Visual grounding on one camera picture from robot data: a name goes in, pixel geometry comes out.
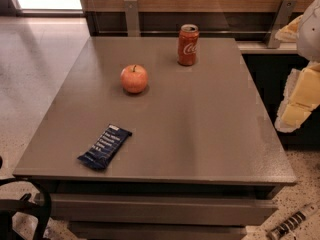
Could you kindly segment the striped robot base part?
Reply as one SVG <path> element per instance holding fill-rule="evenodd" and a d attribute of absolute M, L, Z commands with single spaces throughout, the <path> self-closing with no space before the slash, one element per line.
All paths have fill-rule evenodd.
<path fill-rule="evenodd" d="M 293 233 L 303 222 L 307 221 L 319 210 L 317 203 L 306 204 L 293 213 L 286 220 L 279 223 L 275 228 L 267 233 L 270 240 L 281 240 L 289 233 Z"/>

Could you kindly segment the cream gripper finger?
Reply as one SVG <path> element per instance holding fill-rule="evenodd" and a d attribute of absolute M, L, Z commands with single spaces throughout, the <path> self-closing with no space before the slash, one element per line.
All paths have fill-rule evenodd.
<path fill-rule="evenodd" d="M 320 105 L 320 63 L 310 62 L 302 70 L 292 69 L 283 96 L 274 126 L 279 132 L 291 133 Z"/>
<path fill-rule="evenodd" d="M 287 25 L 279 29 L 275 34 L 275 39 L 281 42 L 295 43 L 297 40 L 301 19 L 302 15 L 299 15 Z"/>

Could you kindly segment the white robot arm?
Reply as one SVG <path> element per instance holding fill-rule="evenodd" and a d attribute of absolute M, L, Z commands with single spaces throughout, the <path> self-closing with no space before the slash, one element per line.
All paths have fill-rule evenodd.
<path fill-rule="evenodd" d="M 309 61 L 302 70 L 291 70 L 277 111 L 276 130 L 291 133 L 320 105 L 320 0 L 279 29 L 275 38 L 295 42 L 298 55 Z"/>

